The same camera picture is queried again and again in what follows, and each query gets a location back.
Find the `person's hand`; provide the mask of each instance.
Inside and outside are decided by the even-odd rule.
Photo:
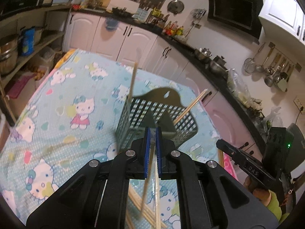
[[[245,179],[244,182],[244,187],[249,190],[249,185],[251,184],[251,178],[248,176]],[[267,207],[271,201],[271,193],[269,192],[269,190],[264,190],[264,189],[260,189],[260,188],[256,188],[253,190],[252,194],[258,198],[265,207]]]

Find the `silver rivet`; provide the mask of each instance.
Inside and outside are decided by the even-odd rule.
[[[99,162],[97,161],[97,160],[91,160],[90,162],[89,162],[89,166],[90,167],[96,167],[96,166],[98,166],[99,165]]]
[[[172,151],[170,153],[173,157],[179,157],[180,156],[180,152],[179,151]]]
[[[208,161],[207,164],[211,168],[215,168],[217,166],[217,163],[215,161],[213,161],[213,160]]]
[[[134,150],[128,150],[126,151],[126,155],[129,157],[133,157],[135,155],[135,151]]]

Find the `hanging hole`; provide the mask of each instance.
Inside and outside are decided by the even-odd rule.
[[[170,95],[170,92],[167,91],[166,94],[164,95],[164,98],[167,98]]]

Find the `pink lid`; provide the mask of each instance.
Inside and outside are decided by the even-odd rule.
[[[27,82],[33,78],[35,76],[34,73],[31,72],[27,72],[25,74],[23,74],[13,85],[13,87],[11,87],[11,89],[9,90],[9,92],[7,92],[7,95],[9,96],[10,99],[17,99],[18,96],[20,95],[21,91],[23,90],[23,88],[25,87],[25,85],[27,84]]]

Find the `pink dress print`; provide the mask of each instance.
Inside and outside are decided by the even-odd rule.
[[[90,121],[89,118],[86,118],[84,120],[80,119],[80,115],[76,114],[76,116],[73,118],[73,120],[71,121],[71,125],[72,124],[79,124],[79,125],[90,125]]]

